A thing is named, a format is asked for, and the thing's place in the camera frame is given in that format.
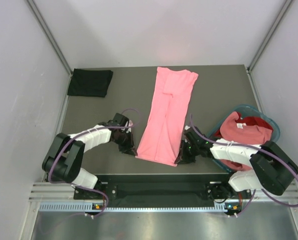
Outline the pink t shirt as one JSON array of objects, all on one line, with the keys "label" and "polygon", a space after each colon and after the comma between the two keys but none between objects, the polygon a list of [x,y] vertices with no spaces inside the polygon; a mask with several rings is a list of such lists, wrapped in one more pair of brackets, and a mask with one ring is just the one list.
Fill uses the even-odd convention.
[{"label": "pink t shirt", "polygon": [[158,67],[151,110],[136,158],[177,166],[184,123],[199,75]]}]

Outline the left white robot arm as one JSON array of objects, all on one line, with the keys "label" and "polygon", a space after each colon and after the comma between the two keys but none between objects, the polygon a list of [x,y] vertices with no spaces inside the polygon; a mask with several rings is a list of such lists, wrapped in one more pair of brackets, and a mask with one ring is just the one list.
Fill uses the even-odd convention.
[{"label": "left white robot arm", "polygon": [[80,186],[91,198],[99,197],[102,186],[97,176],[82,168],[83,156],[87,151],[109,142],[117,144],[121,153],[137,156],[133,127],[134,123],[129,118],[116,113],[112,120],[101,122],[80,133],[57,134],[42,163],[48,181]]}]

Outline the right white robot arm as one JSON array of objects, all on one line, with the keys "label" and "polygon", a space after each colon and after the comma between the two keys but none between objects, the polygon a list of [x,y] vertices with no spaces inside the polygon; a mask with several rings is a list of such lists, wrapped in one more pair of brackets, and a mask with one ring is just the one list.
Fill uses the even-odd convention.
[{"label": "right white robot arm", "polygon": [[298,166],[272,141],[243,145],[223,138],[206,138],[198,128],[186,126],[175,164],[190,164],[201,156],[214,160],[230,172],[222,192],[228,198],[244,190],[264,189],[284,194],[298,175]]}]

